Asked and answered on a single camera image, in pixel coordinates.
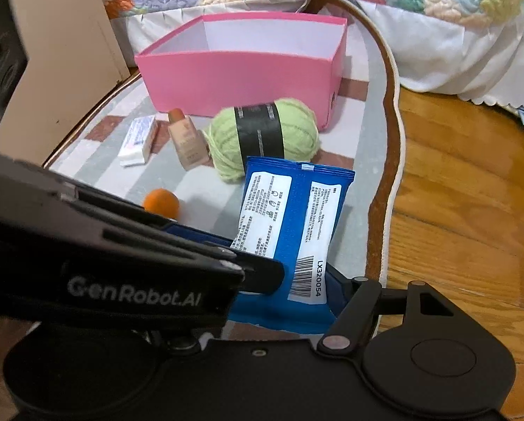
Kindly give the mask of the orange makeup sponge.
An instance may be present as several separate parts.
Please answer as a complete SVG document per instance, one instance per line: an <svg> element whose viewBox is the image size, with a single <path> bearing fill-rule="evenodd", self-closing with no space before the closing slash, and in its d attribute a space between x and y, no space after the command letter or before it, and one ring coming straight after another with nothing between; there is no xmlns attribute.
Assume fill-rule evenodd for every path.
<svg viewBox="0 0 524 421"><path fill-rule="evenodd" d="M177 220L180 202L177 196L169 190L158 188L151 191L142 202L143 208L152 214L171 220Z"/></svg>

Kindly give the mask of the small white blue box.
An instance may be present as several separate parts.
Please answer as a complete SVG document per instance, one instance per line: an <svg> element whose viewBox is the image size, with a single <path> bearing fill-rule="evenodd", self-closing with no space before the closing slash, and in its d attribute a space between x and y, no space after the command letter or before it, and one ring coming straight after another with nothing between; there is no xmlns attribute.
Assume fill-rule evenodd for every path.
<svg viewBox="0 0 524 421"><path fill-rule="evenodd" d="M119 164L122 167L145 165L150 157L156 133L155 115L133 119L117 155Z"/></svg>

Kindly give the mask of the blue wet wipes pack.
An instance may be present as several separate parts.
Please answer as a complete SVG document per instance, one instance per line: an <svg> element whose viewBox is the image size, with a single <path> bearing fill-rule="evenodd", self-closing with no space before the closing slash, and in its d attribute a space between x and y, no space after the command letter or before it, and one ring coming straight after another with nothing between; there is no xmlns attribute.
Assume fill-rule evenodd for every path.
<svg viewBox="0 0 524 421"><path fill-rule="evenodd" d="M171 225L168 233L274 259L284 266L271 295L240 294L230 318L272 330L322 335L335 320L327 306L330 242L354 171L343 167L250 157L233 240Z"/></svg>

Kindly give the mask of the foundation bottle gold cap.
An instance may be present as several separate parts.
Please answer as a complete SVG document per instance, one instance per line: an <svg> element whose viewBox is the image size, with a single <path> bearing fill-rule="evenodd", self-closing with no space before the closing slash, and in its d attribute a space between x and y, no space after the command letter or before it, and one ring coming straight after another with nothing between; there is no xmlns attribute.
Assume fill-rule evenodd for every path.
<svg viewBox="0 0 524 421"><path fill-rule="evenodd" d="M168 130L174 143L179 162L185 170L204 165L210 155L203 135L194 122L180 108L168 112Z"/></svg>

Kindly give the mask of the green yarn ball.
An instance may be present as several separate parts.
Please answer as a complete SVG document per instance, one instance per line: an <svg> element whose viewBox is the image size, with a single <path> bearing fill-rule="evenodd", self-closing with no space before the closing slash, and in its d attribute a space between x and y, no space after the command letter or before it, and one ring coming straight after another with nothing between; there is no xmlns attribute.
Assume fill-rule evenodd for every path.
<svg viewBox="0 0 524 421"><path fill-rule="evenodd" d="M244 178L250 157L308 162L320 148L314 112L293 98L224 108L203 135L214 168L226 182Z"/></svg>

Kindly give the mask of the penguin pattern rug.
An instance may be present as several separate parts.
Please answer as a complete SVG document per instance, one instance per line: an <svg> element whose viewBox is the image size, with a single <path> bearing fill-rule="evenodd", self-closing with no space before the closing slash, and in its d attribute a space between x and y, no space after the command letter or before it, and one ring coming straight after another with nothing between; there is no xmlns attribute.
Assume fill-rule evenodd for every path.
<svg viewBox="0 0 524 421"><path fill-rule="evenodd" d="M329 115L319 123L308 98L231 102L211 117L191 116L206 162L186 168L168 112L155 112L144 82L123 88L51 165L84 185L142 204L155 189L179 202L163 220L171 235L253 256L268 294L243 287L222 337L324 338L367 280L386 280L389 221L404 166L399 81L392 54L349 0L309 0L301 12L221 13L194 20L159 41L208 39L208 27L254 28L286 41L270 60L324 62Z"/></svg>

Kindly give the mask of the pink cardboard box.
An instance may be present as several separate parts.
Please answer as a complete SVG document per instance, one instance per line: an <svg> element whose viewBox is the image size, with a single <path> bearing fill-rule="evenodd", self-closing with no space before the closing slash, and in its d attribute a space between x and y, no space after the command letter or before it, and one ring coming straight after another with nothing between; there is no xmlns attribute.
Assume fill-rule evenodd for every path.
<svg viewBox="0 0 524 421"><path fill-rule="evenodd" d="M214 117L226 107L301 101L330 124L343 74L344 18L300 12L198 16L135 55L155 109Z"/></svg>

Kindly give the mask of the white bed skirt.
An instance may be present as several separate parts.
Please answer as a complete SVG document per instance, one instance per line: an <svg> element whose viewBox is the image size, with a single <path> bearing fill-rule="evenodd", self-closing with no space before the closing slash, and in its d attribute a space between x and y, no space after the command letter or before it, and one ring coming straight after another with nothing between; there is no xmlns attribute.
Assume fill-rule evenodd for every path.
<svg viewBox="0 0 524 421"><path fill-rule="evenodd" d="M126 63L167 32L204 14L299 9L305 0L247 0L119 17L111 25ZM524 107L524 15L466 28L369 2L360 4L389 45L404 87L473 103Z"/></svg>

